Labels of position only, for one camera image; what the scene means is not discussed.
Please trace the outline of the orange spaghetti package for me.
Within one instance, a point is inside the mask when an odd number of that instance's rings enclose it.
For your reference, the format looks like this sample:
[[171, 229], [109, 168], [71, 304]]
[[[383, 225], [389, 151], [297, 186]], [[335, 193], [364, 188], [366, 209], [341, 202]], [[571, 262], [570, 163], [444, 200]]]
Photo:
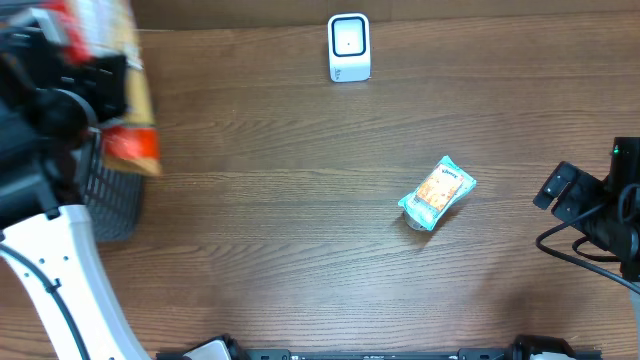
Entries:
[[125, 96], [128, 109], [104, 130], [106, 166], [145, 176], [162, 172], [158, 132], [141, 57], [135, 16], [128, 0], [51, 0], [45, 7], [62, 23], [73, 64], [107, 54], [127, 57]]

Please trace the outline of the teal wet wipes pack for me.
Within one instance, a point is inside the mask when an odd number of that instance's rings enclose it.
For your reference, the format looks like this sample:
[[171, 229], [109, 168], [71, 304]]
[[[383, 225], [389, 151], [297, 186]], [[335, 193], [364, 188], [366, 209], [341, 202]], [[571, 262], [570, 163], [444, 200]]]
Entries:
[[[441, 211], [438, 212], [433, 207], [426, 205], [424, 202], [420, 201], [416, 197], [416, 192], [418, 187], [426, 180], [426, 178], [432, 173], [435, 167], [439, 164], [447, 165], [457, 171], [459, 174], [464, 176], [464, 183], [459, 188], [459, 190], [455, 193], [453, 199], [449, 202], [449, 204]], [[453, 160], [449, 156], [444, 156], [433, 168], [431, 173], [422, 181], [422, 183], [417, 186], [412, 192], [405, 195], [402, 199], [398, 201], [398, 206], [403, 209], [403, 212], [406, 211], [417, 220], [422, 226], [427, 228], [427, 231], [433, 231], [436, 227], [438, 221], [444, 216], [446, 211], [453, 206], [456, 202], [464, 198], [468, 193], [470, 193], [477, 184], [477, 181], [466, 171], [456, 165]]]

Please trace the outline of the orange Kleenex tissue pack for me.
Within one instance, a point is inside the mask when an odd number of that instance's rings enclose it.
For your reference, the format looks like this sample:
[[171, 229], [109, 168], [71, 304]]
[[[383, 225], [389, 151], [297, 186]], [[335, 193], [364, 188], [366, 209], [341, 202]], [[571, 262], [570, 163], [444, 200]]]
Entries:
[[463, 175], [447, 165], [439, 164], [418, 187], [416, 197], [441, 212], [463, 183]]

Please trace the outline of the green lid jar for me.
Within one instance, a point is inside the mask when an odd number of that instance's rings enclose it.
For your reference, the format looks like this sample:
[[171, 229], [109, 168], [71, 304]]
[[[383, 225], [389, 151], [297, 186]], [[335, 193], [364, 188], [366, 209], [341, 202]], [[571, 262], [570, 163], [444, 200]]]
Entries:
[[427, 228], [422, 226], [417, 220], [410, 216], [406, 211], [403, 212], [403, 217], [406, 224], [413, 230], [416, 231], [427, 231]]

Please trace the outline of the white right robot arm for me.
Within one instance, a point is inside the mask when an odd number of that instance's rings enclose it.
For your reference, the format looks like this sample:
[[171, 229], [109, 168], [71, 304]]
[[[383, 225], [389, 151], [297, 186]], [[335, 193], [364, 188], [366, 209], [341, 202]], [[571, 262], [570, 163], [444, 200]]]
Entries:
[[[639, 139], [613, 141], [609, 174], [602, 180], [563, 161], [549, 175], [533, 204], [550, 209], [561, 223], [538, 235], [536, 247], [555, 258], [639, 293]], [[543, 241], [572, 227], [582, 234], [573, 256]]]

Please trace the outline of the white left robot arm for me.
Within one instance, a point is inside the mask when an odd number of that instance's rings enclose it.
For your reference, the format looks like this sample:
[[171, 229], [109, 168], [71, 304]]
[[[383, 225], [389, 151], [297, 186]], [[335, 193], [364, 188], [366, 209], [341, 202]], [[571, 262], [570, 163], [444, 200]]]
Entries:
[[1, 54], [1, 256], [61, 359], [146, 357], [97, 249], [140, 210], [141, 178], [105, 168], [97, 132], [124, 111], [124, 67]]

